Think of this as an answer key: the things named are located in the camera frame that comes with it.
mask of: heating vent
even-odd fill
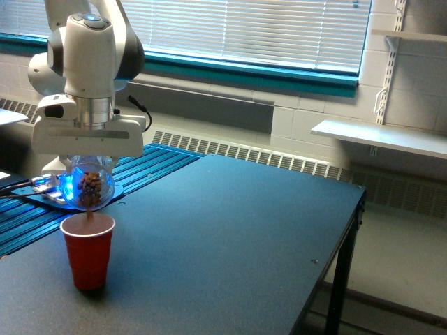
[[[405,179],[391,174],[374,174],[370,171],[360,170],[358,167],[347,170],[329,162],[311,158],[230,142],[211,142],[197,137],[176,135],[163,131],[155,132],[153,142],[188,149],[201,154],[218,154],[362,185],[367,189],[368,202],[437,218],[445,218],[447,214],[447,186],[441,184],[425,184],[424,181],[418,183],[415,179]]]
[[[21,113],[28,117],[25,121],[28,124],[35,124],[37,120],[37,106],[31,103],[22,103],[20,101],[0,98],[0,108],[10,110],[11,112]]]

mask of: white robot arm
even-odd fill
[[[38,104],[33,150],[56,154],[70,173],[99,162],[111,173],[120,156],[140,156],[145,118],[115,113],[115,91],[140,72],[144,51],[119,0],[45,0],[52,34],[29,64],[29,80],[45,97]]]

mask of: window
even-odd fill
[[[372,0],[122,0],[146,51],[357,75]],[[0,0],[0,32],[47,36],[45,6]]]

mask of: red solo cup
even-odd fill
[[[90,220],[86,213],[80,213],[62,221],[61,231],[73,282],[78,289],[94,290],[104,286],[114,226],[114,218],[102,213],[93,213]]]

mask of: clear plastic container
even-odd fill
[[[109,164],[110,158],[106,157],[72,157],[71,166],[59,178],[59,190],[67,204],[82,211],[106,206],[115,193]]]

